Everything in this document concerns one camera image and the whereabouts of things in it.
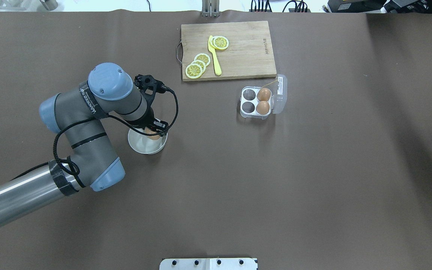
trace plastic egg container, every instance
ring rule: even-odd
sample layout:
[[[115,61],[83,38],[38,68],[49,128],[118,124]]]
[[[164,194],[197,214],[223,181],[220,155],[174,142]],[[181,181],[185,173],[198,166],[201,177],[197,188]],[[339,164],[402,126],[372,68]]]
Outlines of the plastic egg container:
[[[278,74],[278,89],[277,91],[271,91],[269,97],[269,111],[266,114],[260,114],[257,111],[257,106],[261,102],[258,99],[258,93],[262,89],[261,87],[245,87],[241,90],[240,97],[240,114],[242,117],[247,118],[260,118],[266,119],[271,113],[278,114],[283,111],[288,99],[288,79],[285,75]]]

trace clear plastic lid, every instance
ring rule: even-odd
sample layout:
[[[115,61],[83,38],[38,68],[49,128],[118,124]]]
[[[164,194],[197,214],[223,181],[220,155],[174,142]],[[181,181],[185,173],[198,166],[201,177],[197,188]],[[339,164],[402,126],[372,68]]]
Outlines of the clear plastic lid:
[[[288,79],[283,74],[277,75],[277,92],[273,93],[273,113],[281,113],[288,99]]]

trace brown egg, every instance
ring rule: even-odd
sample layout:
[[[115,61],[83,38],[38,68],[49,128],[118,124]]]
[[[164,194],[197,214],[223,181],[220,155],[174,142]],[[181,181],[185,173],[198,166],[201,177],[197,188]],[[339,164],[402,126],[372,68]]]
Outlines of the brown egg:
[[[260,101],[256,106],[256,111],[263,115],[269,113],[269,103],[267,101]]]
[[[257,95],[259,101],[268,101],[270,97],[271,97],[271,90],[267,88],[261,88]]]
[[[146,134],[154,134],[154,133],[156,133],[156,132],[154,132],[154,131],[152,131],[152,130],[150,130],[149,128],[144,128],[144,133],[146,133]],[[150,138],[151,140],[157,140],[157,139],[159,139],[159,135],[154,135],[154,136],[148,136],[148,138]]]

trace robotic arm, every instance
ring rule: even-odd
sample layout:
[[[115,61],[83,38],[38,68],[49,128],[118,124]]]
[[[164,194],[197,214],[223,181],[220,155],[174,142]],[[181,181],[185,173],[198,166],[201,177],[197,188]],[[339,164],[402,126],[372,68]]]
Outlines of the robotic arm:
[[[78,88],[44,101],[39,114],[49,130],[57,133],[53,145],[55,159],[0,186],[0,226],[86,186],[101,191],[121,181],[125,170],[99,120],[115,118],[133,130],[148,128],[155,132],[143,135],[165,136],[176,120],[178,109],[168,125],[154,118],[151,104],[156,93],[166,91],[174,95],[178,108],[174,91],[163,82],[151,75],[138,75],[133,82],[118,65],[103,63]],[[112,111],[125,122],[109,115]],[[56,152],[63,133],[73,149],[67,159],[60,159]]]

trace wooden cutting board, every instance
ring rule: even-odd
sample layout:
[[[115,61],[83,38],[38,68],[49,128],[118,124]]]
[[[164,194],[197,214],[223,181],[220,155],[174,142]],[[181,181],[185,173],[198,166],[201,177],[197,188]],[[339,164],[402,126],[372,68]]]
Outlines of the wooden cutting board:
[[[213,56],[208,51],[210,35],[225,36],[229,40],[227,49],[216,50],[222,71],[220,76],[215,75]],[[183,24],[181,43],[184,82],[276,77],[273,45],[267,21]],[[190,79],[185,70],[198,53],[208,54],[211,63],[201,77]]]

